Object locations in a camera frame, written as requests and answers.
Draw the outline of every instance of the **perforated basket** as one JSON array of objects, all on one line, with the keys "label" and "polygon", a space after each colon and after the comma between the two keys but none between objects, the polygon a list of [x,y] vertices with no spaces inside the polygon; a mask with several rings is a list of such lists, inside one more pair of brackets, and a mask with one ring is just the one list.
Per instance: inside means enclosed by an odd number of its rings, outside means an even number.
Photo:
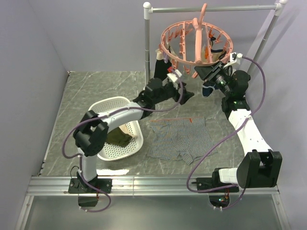
[{"label": "perforated basket", "polygon": [[[124,107],[129,104],[129,100],[125,97],[112,97],[91,105],[89,110],[95,113],[108,112],[117,108]],[[121,147],[113,144],[105,143],[104,148],[98,153],[98,157],[104,161],[119,160],[139,151],[143,145],[143,135],[138,121],[131,121],[126,124],[129,132],[136,137],[132,138],[129,145]]]}]

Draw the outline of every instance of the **gray wall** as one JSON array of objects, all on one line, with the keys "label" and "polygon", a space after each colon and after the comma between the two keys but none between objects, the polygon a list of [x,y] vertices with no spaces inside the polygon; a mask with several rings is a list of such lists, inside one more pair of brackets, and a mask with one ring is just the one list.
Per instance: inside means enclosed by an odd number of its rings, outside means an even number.
[{"label": "gray wall", "polygon": [[0,223],[12,230],[39,172],[67,79],[26,0],[0,0]]},{"label": "gray wall", "polygon": [[[292,229],[307,226],[306,53],[307,2],[290,0],[268,40],[260,64],[267,78],[263,107],[254,115],[268,144],[283,156],[278,181]],[[268,26],[268,17],[264,28]],[[255,47],[249,52],[253,57]],[[248,102],[255,109],[262,92],[261,76],[252,76]]]},{"label": "gray wall", "polygon": [[[74,71],[143,70],[145,0],[29,0],[64,66]],[[153,7],[202,6],[203,0],[152,0]],[[274,0],[208,0],[208,5],[272,4]],[[205,21],[221,27],[235,50],[246,53],[268,11],[208,12]],[[162,31],[199,13],[154,14],[151,60]]]}]

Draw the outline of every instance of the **gray marble floor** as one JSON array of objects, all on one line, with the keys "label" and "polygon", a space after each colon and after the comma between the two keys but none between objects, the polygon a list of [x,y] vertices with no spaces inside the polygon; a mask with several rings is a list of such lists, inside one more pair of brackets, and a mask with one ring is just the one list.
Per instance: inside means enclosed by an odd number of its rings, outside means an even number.
[{"label": "gray marble floor", "polygon": [[[153,113],[150,117],[139,121],[144,139],[143,147],[136,154],[118,161],[102,161],[98,159],[99,174],[126,175],[162,175],[188,174],[195,162],[187,165],[184,161],[164,161],[146,156],[153,140],[154,133],[149,120],[174,117],[204,116],[206,127],[214,143],[234,131],[221,110],[223,95],[213,92],[208,98],[201,94],[202,81],[186,77],[187,90],[195,92],[185,105],[165,113]],[[134,99],[144,88],[143,72],[72,72],[68,78],[63,95],[62,105],[56,121],[54,134],[48,150],[43,176],[69,175],[72,166],[78,165],[78,160],[65,159],[61,154],[61,145],[67,133],[83,117],[88,108],[95,102],[114,96],[124,96]],[[160,103],[156,108],[162,109],[173,105],[173,100]],[[196,173],[211,173],[217,167],[234,167],[243,159],[244,153],[237,136],[227,140],[219,147],[218,153],[209,156],[196,170]],[[76,153],[73,138],[69,138],[66,153]]]}]

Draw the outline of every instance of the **purple cable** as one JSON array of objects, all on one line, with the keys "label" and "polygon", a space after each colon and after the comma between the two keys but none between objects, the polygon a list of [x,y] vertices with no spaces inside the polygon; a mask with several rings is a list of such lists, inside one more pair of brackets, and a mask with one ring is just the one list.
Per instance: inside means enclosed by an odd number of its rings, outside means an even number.
[{"label": "purple cable", "polygon": [[[259,106],[255,109],[255,111],[251,112],[251,116],[253,116],[262,106],[263,104],[263,101],[264,101],[264,97],[265,97],[265,91],[266,91],[266,82],[265,82],[265,75],[264,75],[264,72],[263,72],[263,69],[261,68],[261,66],[256,62],[254,61],[253,59],[251,58],[248,58],[246,56],[243,56],[242,57],[243,59],[246,59],[246,60],[249,60],[251,61],[252,63],[254,63],[260,70],[261,74],[262,74],[262,79],[263,79],[263,93],[262,93],[262,99],[261,99],[261,102],[259,104]],[[216,148],[218,147],[220,144],[222,144],[224,141],[226,141],[227,139],[233,137],[235,134],[237,134],[247,123],[249,118],[246,118],[245,121],[243,122],[243,124],[237,129],[235,130],[233,133],[229,134],[227,137],[223,138],[222,140],[220,140],[218,143],[216,143],[211,149],[209,149],[209,151],[199,160],[199,162],[195,165],[195,167],[191,170],[191,172],[189,173],[188,175],[188,178],[187,178],[187,189],[191,192],[194,192],[194,193],[208,193],[208,192],[212,192],[212,191],[215,191],[215,190],[219,190],[219,189],[224,189],[224,188],[230,188],[230,187],[236,187],[237,185],[236,184],[232,184],[232,185],[226,185],[226,186],[221,186],[221,187],[217,187],[217,188],[211,188],[211,189],[205,189],[205,190],[193,190],[190,188],[189,186],[189,181],[191,179],[191,176],[193,175],[193,173],[195,172],[195,170],[198,168],[198,166],[204,161],[204,159]],[[228,206],[228,207],[225,207],[223,209],[227,209],[227,208],[230,208],[232,206],[234,206],[243,196],[245,192],[245,189],[243,189],[242,191],[242,194],[240,195],[240,197],[238,198],[238,200],[236,200],[232,205]]]},{"label": "purple cable", "polygon": [[100,189],[98,189],[98,188],[96,188],[96,187],[90,185],[90,184],[86,181],[86,179],[84,178],[83,173],[82,173],[82,157],[83,157],[83,155],[82,155],[81,153],[76,153],[76,154],[74,154],[74,155],[72,155],[72,156],[66,155],[66,153],[65,153],[65,145],[66,145],[66,142],[67,142],[68,138],[70,137],[70,135],[73,133],[74,130],[76,130],[77,128],[79,128],[80,126],[82,126],[82,125],[84,125],[84,124],[86,124],[86,123],[89,123],[89,122],[92,122],[92,121],[96,121],[96,120],[99,120],[99,119],[104,119],[104,118],[107,118],[108,116],[112,116],[112,115],[114,115],[114,114],[117,114],[117,113],[122,112],[122,111],[125,111],[125,110],[139,109],[139,110],[149,111],[149,112],[167,112],[167,111],[170,111],[170,110],[172,110],[172,109],[175,109],[175,108],[177,107],[177,105],[179,105],[179,103],[181,102],[182,97],[183,97],[183,84],[182,84],[182,81],[181,81],[180,77],[178,76],[178,74],[177,74],[173,69],[172,69],[172,72],[173,72],[173,73],[176,75],[176,77],[178,78],[179,85],[180,85],[180,96],[179,96],[178,101],[173,105],[173,107],[168,108],[168,109],[162,109],[162,110],[146,109],[146,108],[140,108],[140,107],[130,107],[130,108],[125,107],[125,108],[120,108],[120,109],[118,109],[118,110],[115,110],[115,111],[109,113],[109,115],[98,116],[98,117],[95,117],[95,118],[88,119],[88,120],[85,120],[85,121],[80,122],[80,123],[79,123],[78,125],[76,125],[76,127],[74,127],[74,128],[68,133],[68,135],[65,137],[65,139],[64,139],[64,141],[63,141],[63,144],[62,144],[62,155],[63,155],[65,158],[67,158],[67,159],[72,159],[72,158],[74,158],[74,157],[80,156],[80,172],[81,172],[81,173],[80,173],[80,176],[81,176],[82,180],[84,181],[84,183],[85,183],[87,186],[89,186],[90,188],[92,188],[92,189],[98,191],[99,193],[102,193],[102,194],[106,195],[106,197],[109,199],[109,203],[107,204],[107,206],[105,206],[105,207],[102,208],[102,209],[99,209],[99,210],[88,210],[88,209],[85,209],[85,208],[82,207],[82,208],[81,208],[82,210],[85,210],[85,211],[87,211],[87,212],[101,212],[101,211],[104,211],[104,210],[106,210],[106,209],[111,205],[111,197],[110,197],[110,195],[107,194],[106,192],[104,192],[104,191],[102,191],[102,190],[100,190]]}]

